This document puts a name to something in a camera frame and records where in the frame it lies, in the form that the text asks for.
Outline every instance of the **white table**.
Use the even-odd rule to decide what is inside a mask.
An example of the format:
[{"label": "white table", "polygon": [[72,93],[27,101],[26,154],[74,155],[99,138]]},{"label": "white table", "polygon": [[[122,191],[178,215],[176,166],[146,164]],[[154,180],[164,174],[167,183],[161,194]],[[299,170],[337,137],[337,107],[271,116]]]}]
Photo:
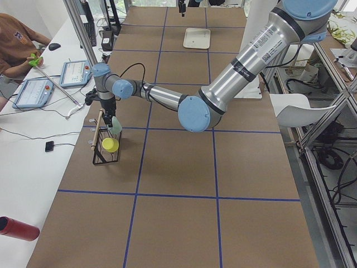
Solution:
[{"label": "white table", "polygon": [[[54,51],[46,49],[43,70],[48,75],[60,75],[63,63],[66,61],[86,59],[83,49],[71,21],[68,19],[52,42],[58,42],[61,47]],[[97,35],[97,47],[94,52],[98,61],[102,56],[100,37]],[[31,70],[26,78],[40,77],[37,70]],[[92,90],[94,79],[82,89],[82,92]],[[79,88],[68,89],[70,94]],[[45,109],[54,109],[64,115],[75,107],[75,104],[58,89],[55,88],[48,103],[56,102]],[[84,103],[84,96],[79,92],[73,97]],[[30,137],[47,137],[68,132],[79,132],[83,125],[84,117],[89,110],[85,106],[69,119],[59,116],[55,112],[45,112],[40,109],[17,114],[0,116],[0,127],[12,132],[21,133]],[[8,102],[1,114],[13,113],[18,110],[12,108]],[[52,152],[45,152],[46,141],[75,144],[79,134],[47,138],[44,140],[29,140],[19,135],[0,131],[0,217],[23,221],[37,226],[44,225],[51,207],[57,187],[67,167],[73,151],[71,145],[55,146]],[[12,237],[0,236],[0,266],[6,268],[26,267],[35,248],[37,240],[32,242],[19,240]]]}]

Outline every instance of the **wooden stick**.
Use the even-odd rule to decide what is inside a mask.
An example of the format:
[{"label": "wooden stick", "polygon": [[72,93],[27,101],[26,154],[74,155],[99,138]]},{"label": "wooden stick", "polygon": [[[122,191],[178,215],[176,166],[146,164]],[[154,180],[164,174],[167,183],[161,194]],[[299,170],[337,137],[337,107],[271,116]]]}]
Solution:
[{"label": "wooden stick", "polygon": [[97,126],[96,126],[96,128],[95,128],[93,142],[91,143],[91,146],[90,146],[90,148],[91,148],[93,151],[94,151],[94,149],[95,149],[95,145],[97,144],[98,133],[99,133],[99,128],[100,128],[100,120],[102,119],[103,112],[104,112],[103,109],[100,109],[100,110],[99,110],[99,116],[98,116],[98,120],[97,120]]}]

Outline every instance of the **blue and white device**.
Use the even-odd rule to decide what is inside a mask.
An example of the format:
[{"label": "blue and white device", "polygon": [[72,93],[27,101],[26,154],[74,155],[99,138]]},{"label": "blue and white device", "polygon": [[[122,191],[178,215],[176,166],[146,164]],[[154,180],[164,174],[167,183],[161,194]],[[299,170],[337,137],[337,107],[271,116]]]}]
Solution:
[{"label": "blue and white device", "polygon": [[68,61],[63,64],[60,77],[60,86],[63,88],[81,87],[92,76],[92,71],[87,60]]},{"label": "blue and white device", "polygon": [[48,79],[27,79],[12,104],[12,108],[40,108],[44,106],[54,90]]}]

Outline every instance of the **white tray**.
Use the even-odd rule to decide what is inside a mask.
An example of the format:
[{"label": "white tray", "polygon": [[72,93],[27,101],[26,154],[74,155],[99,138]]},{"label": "white tray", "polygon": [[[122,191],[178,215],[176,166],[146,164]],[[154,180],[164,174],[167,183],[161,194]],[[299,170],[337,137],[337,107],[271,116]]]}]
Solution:
[{"label": "white tray", "polygon": [[187,49],[208,49],[210,47],[211,31],[202,28],[187,28],[184,47]]}]

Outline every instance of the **black device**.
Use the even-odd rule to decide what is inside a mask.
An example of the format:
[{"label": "black device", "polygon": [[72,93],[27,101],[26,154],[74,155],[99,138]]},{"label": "black device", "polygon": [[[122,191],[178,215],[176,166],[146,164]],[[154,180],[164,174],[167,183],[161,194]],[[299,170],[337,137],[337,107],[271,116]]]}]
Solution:
[{"label": "black device", "polygon": [[103,51],[112,51],[114,45],[114,35],[111,30],[103,31],[102,34],[102,49]]},{"label": "black device", "polygon": [[97,45],[97,37],[95,34],[94,19],[93,19],[93,15],[91,14],[91,11],[90,11],[89,4],[86,0],[81,0],[80,3],[83,8],[85,17],[87,18],[87,21],[88,21],[86,23],[83,23],[83,26],[85,28],[87,35],[88,35],[91,46],[96,46]]},{"label": "black device", "polygon": [[45,152],[50,152],[54,150],[55,142],[54,141],[47,141],[45,146]]},{"label": "black device", "polygon": [[54,50],[56,50],[56,49],[58,49],[58,48],[60,48],[60,47],[61,47],[61,45],[58,44],[58,43],[51,43],[51,44],[49,44],[49,50],[50,50],[50,51],[54,51]]},{"label": "black device", "polygon": [[120,25],[117,8],[115,6],[114,0],[109,0],[110,6],[107,3],[107,0],[99,0],[100,8],[105,21],[107,22],[108,28],[106,30],[112,31],[113,34],[119,35],[122,26]]}]

